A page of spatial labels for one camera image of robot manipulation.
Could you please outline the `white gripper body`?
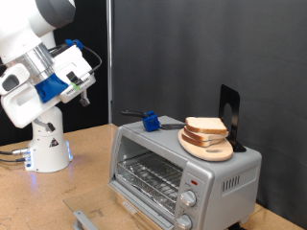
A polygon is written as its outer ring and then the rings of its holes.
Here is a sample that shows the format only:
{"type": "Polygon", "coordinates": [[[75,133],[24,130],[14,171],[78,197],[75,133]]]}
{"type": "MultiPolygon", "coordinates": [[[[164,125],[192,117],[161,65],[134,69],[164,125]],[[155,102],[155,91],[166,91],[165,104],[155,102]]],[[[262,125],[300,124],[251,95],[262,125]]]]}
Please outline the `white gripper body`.
{"type": "Polygon", "coordinates": [[[19,128],[27,126],[60,102],[55,97],[44,103],[29,78],[29,71],[21,63],[8,68],[0,77],[1,105],[12,123],[19,128]]]}

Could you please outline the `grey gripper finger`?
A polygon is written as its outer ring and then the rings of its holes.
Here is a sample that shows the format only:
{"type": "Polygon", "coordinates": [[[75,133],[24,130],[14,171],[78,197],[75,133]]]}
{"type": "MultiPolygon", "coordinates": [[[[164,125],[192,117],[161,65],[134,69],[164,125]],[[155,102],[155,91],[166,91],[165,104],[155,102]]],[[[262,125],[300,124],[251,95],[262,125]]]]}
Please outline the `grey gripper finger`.
{"type": "Polygon", "coordinates": [[[52,123],[44,123],[44,122],[41,121],[40,118],[36,118],[34,120],[34,123],[37,126],[44,128],[45,131],[49,132],[49,133],[54,132],[56,130],[52,123]]]}
{"type": "Polygon", "coordinates": [[[87,91],[86,91],[86,90],[84,90],[84,91],[81,93],[80,103],[82,104],[83,107],[87,107],[87,106],[90,105],[90,101],[89,101],[89,99],[87,98],[87,91]]]}

